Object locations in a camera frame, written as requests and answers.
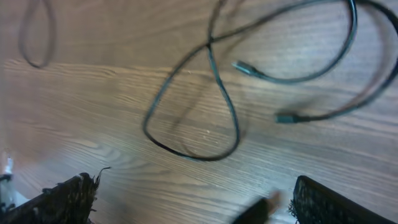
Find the wire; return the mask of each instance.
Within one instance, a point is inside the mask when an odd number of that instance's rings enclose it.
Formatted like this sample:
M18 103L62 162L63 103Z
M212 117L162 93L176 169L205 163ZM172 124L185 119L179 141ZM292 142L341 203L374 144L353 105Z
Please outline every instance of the wire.
M32 17L34 15L34 12L37 10L37 7L39 6L39 1L43 1L45 11L49 20L49 43L47 46L46 53L44 55L43 62L40 64L36 64L32 62L29 58L29 56L26 53L26 47L25 47L25 42L26 42L26 33L28 30L28 26L32 21ZM35 68L44 68L46 67L49 62L51 61L51 58L54 55L55 51L55 40L56 40L56 27L55 27L55 15L52 10L52 6L49 0L30 0L28 7L25 12L25 16L22 19L21 27L19 29L19 36L18 36L18 48L19 52L21 53L22 57L25 59L25 61L32 67Z
M222 160L226 157L228 157L229 155L231 155L236 148L239 145L240 142L240 130L239 130L239 123L238 123L238 117L236 115L235 112L235 108L233 106L233 103L228 95L228 92L226 91L223 82L220 78L220 75L218 73L218 68L216 65L216 61L213 55L213 49L211 47L212 44L214 44L215 42L219 42L222 40L225 40L227 38L233 37L235 35L238 34L242 34L243 32L247 32L250 30L253 30L257 27L259 27L260 25L263 25L266 22L269 22L271 19L275 18L276 16L279 16L285 12L289 12L292 10L296 10L296 9L300 9L303 7L308 7L311 6L313 4L319 4L319 3L325 3L325 2L337 2L340 0L309 0L309 1L303 1L303 2L298 2L296 4L292 4L286 7L283 7L282 9L277 10L276 12L270 14L270 15L266 15L261 17L260 19L247 24L245 26L239 27L235 30L232 30L230 32L221 34L220 36L217 37L213 37L213 29L215 26L215 22L216 19L218 18L219 14L220 14L220 10L223 7L223 5L225 4L227 0L220 0L218 1L216 7L213 10L213 13L210 17L210 21L209 21L209 26L208 26L208 38L207 38L207 42L204 44L199 45L198 47L195 47L190 53L187 54L187 56L185 56L180 63L178 63L174 69L169 73L169 76L165 79L165 81L163 82L163 85L161 86L159 92L156 94L145 118L144 118L144 122L142 124L142 129L144 134L157 146L171 152L172 154L175 154L177 156L180 157L184 157L187 159L192 159L195 161L219 161ZM270 82L274 82L274 83L281 83L281 84L291 84L291 83L298 83L298 82L304 82L304 81L309 81L309 80L313 80L315 78L318 78L324 74L326 74L327 72L329 72L333 67L335 67L338 62L346 55L346 53L348 52L349 48L351 47L354 37L356 35L356 30L358 28L357 25L357 11L356 11L356 2L361 3L361 4L367 4L372 6L373 8L377 9L378 11L381 11L382 13L384 13L386 15L386 17L391 21L391 23L393 24L397 34L398 34L398 18L395 16L395 14L389 10L388 8L384 7L382 4L379 4L377 2L374 2L372 0L345 0L348 3L349 9L350 9L350 13L351 13L351 25L350 25L350 32L348 34L348 37L346 39L346 41L343 44L343 47L341 48L341 50L339 51L338 55L335 57L334 60L332 60L331 63L329 63L325 68L323 68L322 70L320 70L319 72L315 72L313 74L307 75L306 77L302 77L302 78L293 78L293 79L280 79L280 78L274 78L271 76L268 76L262 72L259 72L258 70L256 70L253 66L246 64L244 62L237 62L234 63L233 65L240 71L244 72L247 75L251 75L251 76L255 76ZM233 145L224 153L218 155L218 156L211 156L211 157L200 157L200 156L191 156L191 155L187 155L181 152L178 152L164 144L162 144L161 142L158 142L156 139L154 139L152 137L152 135L148 132L148 124L149 124L149 120L151 119L152 115L154 114L154 111L157 107L157 105L160 102L161 97L163 96L164 92L166 91L166 89L168 88L168 86L170 85L171 81L173 80L174 76L180 71L180 69L187 63L189 62L193 56L195 56L197 53L199 53L201 50L203 49L208 49L208 58L209 58L209 62L210 62L210 67L213 71L213 74L215 76L215 80L220 88L220 91L225 99L225 101L227 102L227 106L229 108L229 111L231 113L231 117L233 120L233 124L234 124L234 130L235 130L235 140ZM337 116L341 116L344 115L346 113L349 113L353 110L356 110L358 108L361 108L363 106L366 106L368 104L370 104L372 101L374 101L391 83L392 81L395 79L395 77L398 74L398 59L397 59L397 63L394 66L391 74L388 76L388 78L382 83L382 85L371 95L369 95L365 100L356 103L354 105L351 105L347 108L344 108L342 110L337 110L325 115L321 115L321 116L298 116L296 114L279 114L277 115L277 121L280 123L299 123L299 122L308 122L308 121L319 121L319 120L324 120L324 119L330 119L330 118L335 118Z

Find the wooden surface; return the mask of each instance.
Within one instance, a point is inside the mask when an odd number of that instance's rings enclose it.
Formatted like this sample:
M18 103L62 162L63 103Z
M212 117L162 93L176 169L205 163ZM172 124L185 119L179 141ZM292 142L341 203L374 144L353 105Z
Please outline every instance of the wooden surface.
M307 175L398 222L398 83L372 105L338 119L275 124L283 110L321 114L382 80L398 55L397 36L379 13L359 7L348 56L326 76L282 86L248 78L243 59L280 77L314 71L345 38L342 2L288 13L257 32L215 46L221 76L244 133L220 162L176 157L152 144L141 123L172 67L206 37L215 0L53 0L57 51L29 67L17 50L27 1L0 3L2 147L16 158L16 186L27 197L80 172L103 173L95 223L228 223L272 189L292 197ZM230 0L217 33L293 0ZM398 12L398 1L383 1ZM39 60L47 43L43 7L27 48ZM182 151L211 155L233 140L233 127L203 52L175 79L150 123L155 137ZM274 223L294 223L287 207Z

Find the cable connector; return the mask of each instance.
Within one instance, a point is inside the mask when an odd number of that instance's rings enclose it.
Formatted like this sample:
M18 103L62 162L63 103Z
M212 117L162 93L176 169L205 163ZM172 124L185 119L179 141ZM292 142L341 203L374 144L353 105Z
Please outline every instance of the cable connector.
M259 71L248 63L237 61L232 63L232 66L235 67L238 71L243 72L247 75L257 77Z
M277 114L275 120L276 123L281 124L296 124L310 121L308 116L299 116L297 114Z

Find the cable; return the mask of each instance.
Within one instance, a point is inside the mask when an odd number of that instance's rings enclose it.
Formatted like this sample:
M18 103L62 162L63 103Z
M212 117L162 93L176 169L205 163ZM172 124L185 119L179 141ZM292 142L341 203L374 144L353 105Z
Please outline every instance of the cable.
M39 1L43 1L45 11L47 13L47 17L49 19L49 44L47 46L46 53L44 55L43 62L40 64L36 64L32 62L29 56L26 54L26 33L28 30L28 26L31 23L32 17L34 12L36 11L37 7L39 6ZM18 36L18 48L19 52L21 53L22 57L25 61L34 68L44 68L46 67L51 58L54 55L55 51L55 39L56 39L56 27L55 27L55 15L53 13L50 0L30 0L28 7L25 12L25 16L22 19L21 27L19 29L19 36Z
M337 1L340 1L340 0L309 0L309 1L303 1L303 2L296 3L296 4L292 4L292 5L283 7L282 9L279 9L270 15L263 16L260 19L254 21L250 24L239 27L230 32L226 32L224 34L221 34L220 36L213 37L213 28L215 25L215 21L220 14L220 10L221 10L222 6L226 2L226 0L218 1L217 5L216 5L215 9L213 10L213 13L210 17L209 26L208 26L207 42L199 45L198 47L195 47L169 73L169 76L163 82L163 85L161 86L159 92L156 94L156 96L155 96L155 98L154 98L145 118L144 118L144 121L142 124L142 130L143 130L144 134L157 146L171 152L172 154L175 154L177 156L184 157L187 159L192 159L194 161L219 161L219 160L222 160L222 159L228 157L229 155L231 155L236 150L236 148L238 147L239 142L240 142L240 130L239 130L238 117L236 115L233 103L232 103L231 99L229 98L228 92L226 91L226 89L223 85L223 82L220 78L220 75L218 73L218 68L216 66L216 61L215 61L215 58L213 55L213 49L212 49L211 45L214 44L215 42L219 42L219 41L225 40L227 38L233 37L235 35L242 34L243 32L253 30L253 29L259 27L260 25L262 25L266 22L269 22L271 19L273 19L276 16L279 16L285 12L289 12L292 10L311 6L313 4L319 4L319 3L325 3L325 2L337 2ZM393 26L398 34L398 18L395 16L395 14L392 11L390 11L388 8L384 7L382 4L379 4L372 0L356 0L356 1L355 0L345 0L345 1L348 3L348 6L349 6L349 9L351 12L350 32L348 34L348 37L347 37L345 43L343 44L343 47L341 48L341 50L339 51L339 53L335 57L335 59L330 64L328 64L324 69L320 70L319 72L315 72L313 74L310 74L310 75L308 75L306 77L302 77L302 78L280 79L280 78L270 77L262 72L259 72L253 66L246 64L244 62L237 62L237 63L234 63L233 65L238 70L240 70L241 72L243 72L247 75L258 77L258 78L261 78L261 79L264 79L264 80L267 80L270 82L274 82L274 83L281 83L281 84L291 84L291 83L309 81L309 80L313 80L314 78L318 78L318 77L326 74L334 66L336 66L337 63L346 55L346 53L348 52L349 48L351 47L351 45L353 43L354 37L356 35L356 30L357 30L356 2L361 3L361 4L370 5L373 8L377 9L378 11L381 11L382 13L384 13L386 15L386 17L390 20L390 22L393 24ZM220 88L220 91L227 103L227 106L229 108L229 111L231 113L231 117L233 120L234 129L235 129L235 140L234 140L233 145L224 153L222 153L218 156L211 156L211 157L190 156L190 155L178 152L178 151L162 144L161 142L158 142L156 139L154 139L152 137L152 135L150 135L150 133L147 130L149 120L152 117L152 115L154 114L154 111L155 111L157 105L159 104L161 97L163 96L167 87L170 85L174 76L180 71L180 69L187 62L189 62L192 59L193 56L195 56L197 53L199 53L201 50L203 50L205 48L208 49L208 58L209 58L209 62L210 62L210 67L213 71L215 80ZM358 108L366 106L366 105L370 104L372 101L374 101L392 83L392 81L395 79L397 74L398 74L398 59L397 59L396 65L394 66L394 68L393 68L391 74L388 76L388 78L382 83L382 85L373 94L369 95L365 100L363 100L359 103L356 103L354 105L351 105L347 108L344 108L342 110L333 111L331 113L321 115L321 116L299 116L296 114L278 114L277 122L279 122L279 123L300 123L300 122L309 122L309 121L320 121L320 120L335 118L337 116L344 115L353 110L356 110Z

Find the wooden table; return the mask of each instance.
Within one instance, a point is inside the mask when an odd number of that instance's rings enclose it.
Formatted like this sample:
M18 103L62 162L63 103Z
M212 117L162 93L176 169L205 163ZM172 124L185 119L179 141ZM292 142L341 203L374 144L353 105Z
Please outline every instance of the wooden table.
M216 33L294 0L230 0ZM398 13L398 1L382 1ZM238 111L243 140L220 162L193 162L152 144L142 119L172 67L206 39L215 0L52 0L57 49L38 70L23 61L17 35L27 1L2 1L1 144L16 160L16 187L34 197L80 172L103 173L95 223L227 223L272 189L292 197L307 175L398 222L398 83L373 104L337 119L275 124L280 110L322 114L369 93L392 68L397 36L387 19L359 6L359 30L332 72L276 85L237 72L242 59L278 77L326 65L340 49L344 3L290 12L250 35L215 45L221 77ZM27 39L40 60L47 44L41 5ZM161 141L201 155L233 141L231 117L206 52L176 77L150 123ZM274 223L294 223L287 204Z

